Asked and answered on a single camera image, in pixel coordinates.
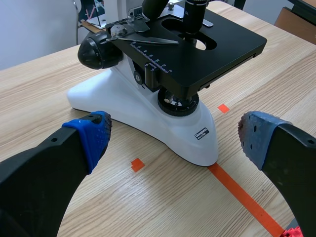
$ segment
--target fine focus knob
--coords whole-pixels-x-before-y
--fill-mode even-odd
[[[79,61],[92,69],[105,69],[116,66],[123,59],[122,51],[106,39],[110,34],[100,31],[86,38],[78,51]]]

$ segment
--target orange tape strip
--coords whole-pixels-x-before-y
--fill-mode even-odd
[[[132,161],[132,169],[135,172],[139,171],[144,166],[145,166],[145,164],[139,158]]]
[[[229,111],[229,108],[225,104],[221,104],[219,107],[217,107],[220,111],[223,113],[227,113]]]
[[[280,237],[284,229],[218,163],[208,169],[273,237]]]

